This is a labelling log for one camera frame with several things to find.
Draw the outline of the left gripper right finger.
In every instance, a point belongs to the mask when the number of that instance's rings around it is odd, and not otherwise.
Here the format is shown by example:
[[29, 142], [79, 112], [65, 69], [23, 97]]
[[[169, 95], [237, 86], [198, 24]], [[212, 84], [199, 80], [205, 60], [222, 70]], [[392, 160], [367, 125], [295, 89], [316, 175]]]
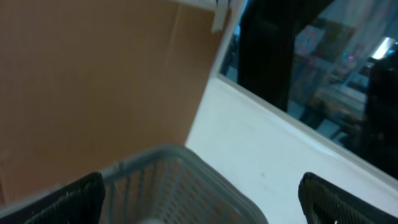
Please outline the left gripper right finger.
[[304, 173], [298, 198], [309, 224], [397, 224], [397, 217], [311, 172]]

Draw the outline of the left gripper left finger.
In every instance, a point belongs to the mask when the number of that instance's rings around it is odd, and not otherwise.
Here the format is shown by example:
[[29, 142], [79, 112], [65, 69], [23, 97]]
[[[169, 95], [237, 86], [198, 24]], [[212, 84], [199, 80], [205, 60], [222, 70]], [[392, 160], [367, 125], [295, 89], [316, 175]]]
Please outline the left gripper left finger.
[[98, 224], [105, 198], [103, 176], [92, 172], [1, 218], [1, 224]]

